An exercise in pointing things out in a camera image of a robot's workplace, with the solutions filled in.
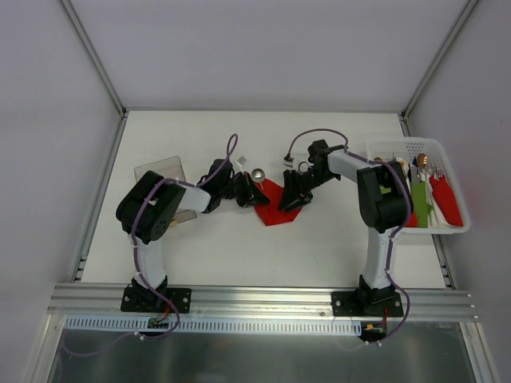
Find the red paper napkin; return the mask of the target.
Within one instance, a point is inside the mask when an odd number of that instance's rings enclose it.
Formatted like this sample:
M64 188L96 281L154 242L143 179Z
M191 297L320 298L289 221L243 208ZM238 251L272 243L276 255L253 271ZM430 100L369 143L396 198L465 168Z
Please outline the red paper napkin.
M272 180L265 179L261 184L258 184L257 187L270 200L269 204L254 206L255 213L265 226L271 227L292 223L301 212L301 208L290 212L279 210L279 202L283 196L283 187Z

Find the silver spoon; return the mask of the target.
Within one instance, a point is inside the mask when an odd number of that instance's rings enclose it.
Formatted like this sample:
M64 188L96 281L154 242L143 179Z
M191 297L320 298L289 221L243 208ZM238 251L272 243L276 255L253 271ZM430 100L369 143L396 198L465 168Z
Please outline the silver spoon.
M265 172L261 168L255 168L251 172L252 181L259 187L263 188L263 182L266 179Z

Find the red rolled napkin left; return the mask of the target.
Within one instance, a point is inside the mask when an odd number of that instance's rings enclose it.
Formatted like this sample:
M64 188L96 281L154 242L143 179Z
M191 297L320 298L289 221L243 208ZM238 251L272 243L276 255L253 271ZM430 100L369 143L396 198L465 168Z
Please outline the red rolled napkin left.
M414 211L411 213L406 223L406 227L418 227L418 218Z

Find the red rolled napkin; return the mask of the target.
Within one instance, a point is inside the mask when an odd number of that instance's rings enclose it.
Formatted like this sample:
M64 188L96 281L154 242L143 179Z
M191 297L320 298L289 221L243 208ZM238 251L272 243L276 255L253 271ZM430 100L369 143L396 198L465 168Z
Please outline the red rolled napkin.
M406 223L406 227L418 227L418 218L414 211L411 213Z
M429 182L432 187L434 201L437 203L446 222L454 227L462 227L464 223L458 209L457 200L446 177L442 176L440 179L437 179L435 176L430 176Z

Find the white rolled napkin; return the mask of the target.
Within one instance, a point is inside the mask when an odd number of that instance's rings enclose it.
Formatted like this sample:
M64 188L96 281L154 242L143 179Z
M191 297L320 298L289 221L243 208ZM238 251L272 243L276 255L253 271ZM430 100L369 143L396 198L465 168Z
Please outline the white rolled napkin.
M426 185L426 199L427 203L430 205L430 226L431 227L440 227L440 228L452 228L452 226L447 222L445 216L443 215L438 203L433 197L432 187L427 184Z

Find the red rolled napkin right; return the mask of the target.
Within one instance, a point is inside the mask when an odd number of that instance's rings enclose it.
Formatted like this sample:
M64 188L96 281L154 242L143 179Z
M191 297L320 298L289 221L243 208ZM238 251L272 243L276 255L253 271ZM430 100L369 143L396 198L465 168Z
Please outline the red rolled napkin right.
M446 222L454 227L462 227L464 223L458 209L457 200L446 177L442 176L440 179L437 179L435 176L430 176L429 182L432 187L434 201L437 203Z

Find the clear acrylic utensil box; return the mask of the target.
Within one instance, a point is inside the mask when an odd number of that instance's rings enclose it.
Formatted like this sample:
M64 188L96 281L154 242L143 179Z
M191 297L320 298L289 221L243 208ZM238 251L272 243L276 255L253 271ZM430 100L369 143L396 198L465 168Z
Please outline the clear acrylic utensil box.
M164 178L173 178L176 180L187 181L184 174L184 169L179 156L169 157L167 159L158 160L152 163L142 164L133 169L135 181L139 181L140 178L147 172L153 171L160 174ZM170 227L175 227L180 223L185 223L189 220L195 219L196 213L192 210L178 209L174 214Z

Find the copper spoon in basket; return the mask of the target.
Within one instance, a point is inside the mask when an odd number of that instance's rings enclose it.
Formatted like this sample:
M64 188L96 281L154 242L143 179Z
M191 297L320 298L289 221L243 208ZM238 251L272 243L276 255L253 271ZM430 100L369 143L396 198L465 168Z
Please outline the copper spoon in basket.
M425 153L420 153L417 158L417 168L420 172L425 171L428 164L428 157Z

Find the white plastic basket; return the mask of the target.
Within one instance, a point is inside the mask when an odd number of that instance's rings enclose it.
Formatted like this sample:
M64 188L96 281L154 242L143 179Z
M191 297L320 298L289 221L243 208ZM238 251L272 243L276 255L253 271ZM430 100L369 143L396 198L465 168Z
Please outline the white plastic basket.
M449 158L443 146L436 140L420 137L401 137L369 140L366 143L366 153L372 159L398 159L404 164L404 168L411 171L407 176L407 185L410 186L413 176L419 176L420 180L426 185L430 184L430 176L440 179L446 177L457 200L458 209L463 220L462 227L440 228L429 227L406 227L403 231L410 234L424 235L451 235L464 233L469 230L471 221L469 213L462 197L461 189L454 170L450 165ZM428 164L425 171L420 172L417 168L416 158L420 153L425 153L428 157Z

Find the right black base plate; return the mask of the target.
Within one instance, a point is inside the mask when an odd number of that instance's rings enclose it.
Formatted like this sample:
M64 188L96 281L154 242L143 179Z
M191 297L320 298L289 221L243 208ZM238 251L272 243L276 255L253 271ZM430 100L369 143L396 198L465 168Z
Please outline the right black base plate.
M384 317L402 318L403 304L399 293L380 302L370 302L357 290L334 291L331 293L331 307L335 317Z

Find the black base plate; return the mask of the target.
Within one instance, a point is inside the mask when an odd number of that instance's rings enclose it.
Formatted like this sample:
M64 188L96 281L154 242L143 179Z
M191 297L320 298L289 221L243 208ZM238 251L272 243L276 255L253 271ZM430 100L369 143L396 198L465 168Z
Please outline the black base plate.
M180 314L188 314L192 302L192 290L189 288L171 288L160 286L156 291L166 297ZM168 303L151 290L136 283L124 288L121 299L121 312L163 314Z
M331 307L335 317L384 317L402 318L403 304L399 293L380 302L370 302L357 290L334 291L331 293Z

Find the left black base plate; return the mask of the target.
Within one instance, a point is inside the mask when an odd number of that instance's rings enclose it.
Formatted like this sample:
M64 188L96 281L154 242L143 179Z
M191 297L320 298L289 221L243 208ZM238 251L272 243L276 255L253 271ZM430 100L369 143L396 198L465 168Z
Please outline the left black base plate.
M171 288L160 286L156 291L166 297L180 314L188 314L192 302L192 290L189 288ZM151 290L136 283L124 288L121 299L121 312L163 314L168 303Z

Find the aluminium rail front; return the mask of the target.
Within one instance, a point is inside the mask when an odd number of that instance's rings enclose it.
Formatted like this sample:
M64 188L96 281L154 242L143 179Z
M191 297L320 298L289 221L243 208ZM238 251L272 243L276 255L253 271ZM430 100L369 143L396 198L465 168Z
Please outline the aluminium rail front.
M119 314L124 284L58 283L49 314ZM189 317L332 319L332 288L192 286ZM463 290L411 289L413 322L479 322L472 295Z

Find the aluminium frame post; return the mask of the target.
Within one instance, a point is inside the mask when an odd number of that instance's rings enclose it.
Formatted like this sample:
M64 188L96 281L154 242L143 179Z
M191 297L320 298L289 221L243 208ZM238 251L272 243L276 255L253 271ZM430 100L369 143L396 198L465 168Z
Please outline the aluminium frame post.
M458 39L458 36L471 18L479 3L479 0L468 0L463 3L461 10L458 12L451 27L448 29L445 37L442 39L440 46L436 50L431 62L426 67L426 71L423 73L420 81L418 82L418 85L408 100L406 107L402 111L402 119L405 122L410 119L412 112L417 107L418 102L422 99L422 96L425 93L427 87L433 80L437 71L440 69L443 61L447 57L447 54L450 52L454 43Z
M96 72L100 82L102 83L105 91L107 92L113 107L117 113L121 116L126 114L126 107L115 89L115 86L108 74L94 44L85 28L85 24L81 20L76 7L70 0L58 0L59 6L62 8L67 20L69 21L74 33L77 35L77 39L81 44L82 49L85 51L87 58L89 59L94 71Z

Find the right aluminium frame post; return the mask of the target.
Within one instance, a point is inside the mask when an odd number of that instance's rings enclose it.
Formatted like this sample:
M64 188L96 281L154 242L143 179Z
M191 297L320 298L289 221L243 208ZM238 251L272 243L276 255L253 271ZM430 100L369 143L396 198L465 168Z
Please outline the right aluminium frame post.
M440 46L436 50L431 62L426 67L426 71L423 73L420 81L418 82L418 85L408 100L406 107L402 111L402 119L405 122L410 119L412 112L417 107L418 102L422 99L422 96L425 93L427 87L433 80L437 71L440 69L443 61L447 57L447 54L450 52L454 43L458 39L458 36L471 18L479 3L479 0L468 0L463 3L461 10L458 12L451 27L448 29L445 37L442 39Z

